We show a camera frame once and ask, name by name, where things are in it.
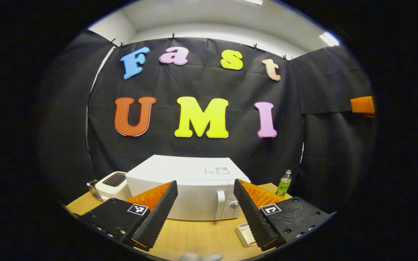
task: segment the microwave handle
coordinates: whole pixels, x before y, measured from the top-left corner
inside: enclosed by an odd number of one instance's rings
[[[225,206],[225,193],[223,191],[217,192],[217,210],[216,215],[214,216],[215,220],[219,220],[222,218],[222,213],[224,213],[224,206]]]

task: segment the pink letter i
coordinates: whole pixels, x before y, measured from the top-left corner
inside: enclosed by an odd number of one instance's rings
[[[257,132],[257,136],[261,138],[273,138],[277,136],[277,131],[274,129],[272,120],[272,108],[274,105],[268,102],[257,102],[254,104],[259,110],[259,121],[261,122],[261,129]]]

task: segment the plastic bottle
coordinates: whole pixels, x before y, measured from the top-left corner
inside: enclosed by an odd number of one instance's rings
[[[291,170],[287,170],[286,174],[280,179],[280,184],[278,184],[278,189],[275,194],[284,197],[287,193],[288,187],[291,183]]]

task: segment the white microwave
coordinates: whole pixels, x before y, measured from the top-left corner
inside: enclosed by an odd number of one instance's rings
[[[167,218],[192,221],[237,218],[236,179],[250,182],[230,158],[153,155],[126,174],[132,196],[176,180],[179,195]]]

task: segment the wooden table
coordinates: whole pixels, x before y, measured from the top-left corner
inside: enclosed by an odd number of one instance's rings
[[[272,183],[259,187],[271,192],[277,190],[277,187]],[[285,195],[285,199],[288,198],[291,198],[291,196]],[[90,192],[87,192],[68,204],[66,208],[70,212],[83,215],[101,203],[94,199]],[[173,261],[179,259],[186,252],[195,253],[199,256],[220,253],[224,256],[223,261],[237,261],[267,252],[261,251],[258,246],[249,248],[243,246],[236,229],[238,225],[244,223],[247,222],[243,212],[240,213],[238,218],[218,221],[167,219],[154,247],[148,253]]]

